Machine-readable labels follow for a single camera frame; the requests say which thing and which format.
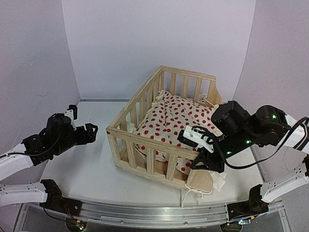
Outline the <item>wooden pet bed frame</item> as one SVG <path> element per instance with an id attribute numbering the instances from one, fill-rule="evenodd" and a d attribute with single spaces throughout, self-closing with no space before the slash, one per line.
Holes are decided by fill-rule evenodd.
<path id="1" fill-rule="evenodd" d="M 192 170 L 197 149 L 177 139 L 194 125 L 220 136 L 211 116 L 221 103 L 215 76 L 159 67 L 106 128 L 116 167 L 187 191 L 221 191 L 226 173 Z"/>

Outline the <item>strawberry print ruffled mattress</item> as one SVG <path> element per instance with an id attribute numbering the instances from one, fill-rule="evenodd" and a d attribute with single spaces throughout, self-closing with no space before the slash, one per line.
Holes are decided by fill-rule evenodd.
<path id="1" fill-rule="evenodd" d="M 206 107 L 162 90 L 138 126 L 128 123 L 128 131 L 165 144 L 196 151 L 177 140 L 186 126 L 202 126 L 219 137 L 223 133 L 211 122 L 219 105 Z"/>

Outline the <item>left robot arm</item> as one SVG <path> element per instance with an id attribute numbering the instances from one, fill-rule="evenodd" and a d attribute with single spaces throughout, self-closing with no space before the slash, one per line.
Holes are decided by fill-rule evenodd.
<path id="1" fill-rule="evenodd" d="M 75 118 L 64 113 L 53 114 L 46 127 L 38 134 L 24 139 L 20 144 L 0 156 L 0 178 L 37 166 L 54 156 L 59 156 L 76 145 L 86 145 L 96 140 L 98 126 L 87 123 L 74 125 Z M 47 203 L 54 211 L 65 207 L 62 192 L 55 181 L 47 179 L 32 184 L 1 185 L 0 204 Z"/>

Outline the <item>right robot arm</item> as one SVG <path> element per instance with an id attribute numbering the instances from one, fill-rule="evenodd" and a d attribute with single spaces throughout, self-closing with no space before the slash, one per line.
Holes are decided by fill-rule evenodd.
<path id="1" fill-rule="evenodd" d="M 296 120 L 271 105 L 261 106 L 250 115 L 239 103 L 229 101 L 216 109 L 211 121 L 222 132 L 221 136 L 201 126 L 186 127 L 186 138 L 200 146 L 190 166 L 193 170 L 221 173 L 225 166 L 234 170 L 250 168 L 261 161 L 235 166 L 227 159 L 252 145 L 272 145 L 278 150 L 286 146 L 309 153 L 309 119 L 306 116 Z"/>

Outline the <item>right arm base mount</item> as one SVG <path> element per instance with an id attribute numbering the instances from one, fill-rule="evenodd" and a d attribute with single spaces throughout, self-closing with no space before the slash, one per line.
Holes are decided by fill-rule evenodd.
<path id="1" fill-rule="evenodd" d="M 252 187 L 248 200 L 227 205 L 228 222 L 248 219 L 268 212 L 269 203 L 262 201 L 261 187 L 261 184 Z"/>

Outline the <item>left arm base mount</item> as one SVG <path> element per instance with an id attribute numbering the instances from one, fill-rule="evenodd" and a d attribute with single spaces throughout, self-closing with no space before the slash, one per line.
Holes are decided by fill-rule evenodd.
<path id="1" fill-rule="evenodd" d="M 62 196 L 62 191 L 52 179 L 41 180 L 45 187 L 47 200 L 40 203 L 40 207 L 53 210 L 55 212 L 66 213 L 71 216 L 79 216 L 82 208 L 82 202 L 76 199 Z"/>

